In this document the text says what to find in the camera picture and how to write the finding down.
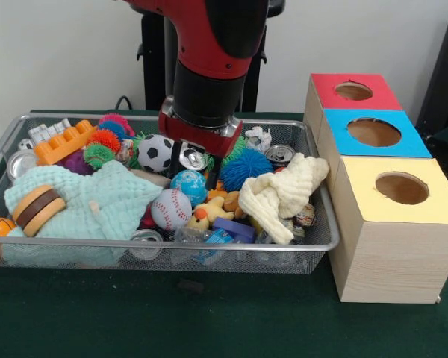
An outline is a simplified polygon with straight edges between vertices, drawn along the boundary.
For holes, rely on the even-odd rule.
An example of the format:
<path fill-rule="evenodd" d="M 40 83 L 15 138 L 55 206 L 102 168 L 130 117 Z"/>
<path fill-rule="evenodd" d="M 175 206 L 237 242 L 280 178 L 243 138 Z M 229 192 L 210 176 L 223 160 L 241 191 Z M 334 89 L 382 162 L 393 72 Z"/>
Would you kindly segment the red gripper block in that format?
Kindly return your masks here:
<path fill-rule="evenodd" d="M 174 111 L 172 95 L 165 98 L 158 116 L 158 129 L 161 134 L 174 140 L 172 147 L 169 177 L 173 179 L 181 170 L 180 154 L 182 142 L 188 142 L 204 149 L 211 161 L 207 166 L 206 189 L 216 189 L 223 159 L 230 155 L 241 135 L 243 121 L 231 116 L 229 124 L 223 128 L 200 128 L 186 123 Z"/>

